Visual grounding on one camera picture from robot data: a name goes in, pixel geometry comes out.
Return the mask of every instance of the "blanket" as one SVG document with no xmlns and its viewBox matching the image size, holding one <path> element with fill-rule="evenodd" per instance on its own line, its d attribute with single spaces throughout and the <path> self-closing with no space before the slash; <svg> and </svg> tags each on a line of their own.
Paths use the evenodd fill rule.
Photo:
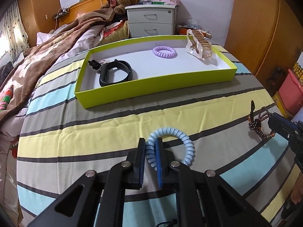
<svg viewBox="0 0 303 227">
<path fill-rule="evenodd" d="M 105 25 L 112 21 L 113 9 L 99 9 L 83 15 L 64 27 L 57 35 L 39 46 L 32 47 L 25 52 L 22 60 L 10 72 L 0 91 L 14 85 L 13 98 L 7 109 L 0 113 L 0 126 L 9 117 L 17 114 L 33 92 L 37 81 L 62 55 L 67 53 L 89 28 L 95 25 Z"/>
</svg>

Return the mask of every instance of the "light blue spiral hair tie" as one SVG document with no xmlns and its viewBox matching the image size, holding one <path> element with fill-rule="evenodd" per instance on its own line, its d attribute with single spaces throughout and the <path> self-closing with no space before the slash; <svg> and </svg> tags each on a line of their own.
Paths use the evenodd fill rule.
<svg viewBox="0 0 303 227">
<path fill-rule="evenodd" d="M 185 132 L 173 128 L 173 127 L 164 127 L 154 130 L 151 133 L 150 137 L 146 141 L 146 158 L 150 165 L 157 170 L 157 162 L 156 162 L 156 155 L 155 155 L 155 142 L 158 137 L 162 135 L 173 135 L 179 138 L 185 145 L 185 156 L 184 159 L 181 161 L 183 164 L 189 166 L 192 163 L 193 156 L 194 156 L 194 145 L 192 141 L 189 139 L 189 136 L 186 135 Z"/>
</svg>

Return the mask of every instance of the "human hand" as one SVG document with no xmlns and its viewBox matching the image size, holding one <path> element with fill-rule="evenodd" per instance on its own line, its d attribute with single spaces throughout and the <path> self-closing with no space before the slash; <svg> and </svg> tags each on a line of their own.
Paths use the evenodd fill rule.
<svg viewBox="0 0 303 227">
<path fill-rule="evenodd" d="M 291 201 L 294 204 L 300 203 L 302 196 L 303 196 L 303 173 L 300 172 L 290 194 Z"/>
</svg>

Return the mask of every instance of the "fitness tracker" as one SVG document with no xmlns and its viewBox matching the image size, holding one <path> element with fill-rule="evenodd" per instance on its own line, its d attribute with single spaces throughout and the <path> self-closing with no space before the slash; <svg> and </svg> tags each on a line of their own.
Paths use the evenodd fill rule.
<svg viewBox="0 0 303 227">
<path fill-rule="evenodd" d="M 113 68 L 118 68 L 118 69 L 126 72 L 127 73 L 126 78 L 119 81 L 119 82 L 108 83 L 109 70 L 113 69 Z M 116 84 L 116 83 L 127 82 L 127 81 L 132 80 L 131 66 L 124 60 L 115 59 L 112 62 L 101 64 L 101 67 L 100 67 L 99 71 L 100 71 L 99 84 L 100 84 L 101 87 Z"/>
</svg>

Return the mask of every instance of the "wooden headboard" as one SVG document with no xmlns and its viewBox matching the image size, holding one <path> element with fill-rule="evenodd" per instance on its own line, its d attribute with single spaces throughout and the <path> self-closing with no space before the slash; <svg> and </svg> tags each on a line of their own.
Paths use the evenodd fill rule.
<svg viewBox="0 0 303 227">
<path fill-rule="evenodd" d="M 131 4 L 137 4 L 138 0 L 130 0 Z M 81 2 L 78 2 L 70 7 L 69 13 L 62 16 L 58 19 L 59 26 L 64 24 L 69 24 L 73 22 L 78 17 L 82 16 L 83 14 L 86 14 L 88 12 L 100 9 L 101 2 L 100 0 L 83 0 Z"/>
</svg>

